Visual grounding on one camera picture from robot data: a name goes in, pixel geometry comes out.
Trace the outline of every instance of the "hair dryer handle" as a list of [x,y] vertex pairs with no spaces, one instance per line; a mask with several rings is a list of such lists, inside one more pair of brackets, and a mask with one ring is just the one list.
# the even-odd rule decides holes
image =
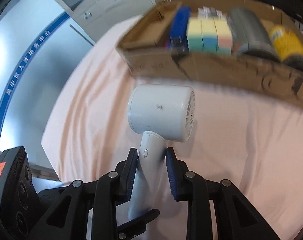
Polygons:
[[142,135],[128,218],[135,219],[153,208],[161,171],[165,160],[167,140],[152,131]]

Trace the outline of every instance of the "cabinet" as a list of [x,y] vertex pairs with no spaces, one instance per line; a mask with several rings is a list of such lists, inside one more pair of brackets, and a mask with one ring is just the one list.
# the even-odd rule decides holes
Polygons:
[[114,24],[145,13],[155,0],[55,0],[94,40]]

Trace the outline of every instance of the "yellow bottle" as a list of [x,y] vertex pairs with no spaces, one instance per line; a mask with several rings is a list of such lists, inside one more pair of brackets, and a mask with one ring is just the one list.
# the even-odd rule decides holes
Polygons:
[[269,31],[269,36],[281,62],[303,71],[303,44],[296,34],[290,29],[276,25]]

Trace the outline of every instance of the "sponge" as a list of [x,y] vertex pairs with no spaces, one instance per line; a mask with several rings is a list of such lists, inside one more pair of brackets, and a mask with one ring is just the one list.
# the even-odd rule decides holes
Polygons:
[[189,6],[181,6],[177,11],[169,33],[170,42],[173,47],[186,46],[186,30],[190,14],[191,9]]
[[218,38],[213,18],[201,19],[202,24],[202,38],[204,50],[208,52],[216,52],[218,47]]
[[219,49],[232,48],[232,35],[225,19],[214,18]]
[[201,36],[201,20],[197,17],[190,17],[187,27],[188,48],[190,51],[202,51],[203,39]]

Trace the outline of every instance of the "metal screw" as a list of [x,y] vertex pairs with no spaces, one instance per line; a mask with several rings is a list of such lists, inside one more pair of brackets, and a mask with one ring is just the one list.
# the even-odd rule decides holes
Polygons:
[[188,178],[193,178],[195,176],[195,174],[192,171],[187,171],[185,175]]
[[80,181],[80,180],[75,180],[75,181],[72,183],[72,185],[73,185],[74,187],[79,187],[79,186],[81,185],[81,181]]
[[108,176],[109,176],[110,178],[115,178],[115,177],[118,176],[118,173],[117,173],[116,171],[111,171],[111,172],[108,173]]
[[120,234],[118,235],[118,237],[119,237],[120,239],[126,239],[126,238],[127,238],[127,236],[126,236],[125,233],[120,233]]
[[221,183],[222,183],[225,187],[231,186],[231,181],[230,181],[229,179],[224,179]]

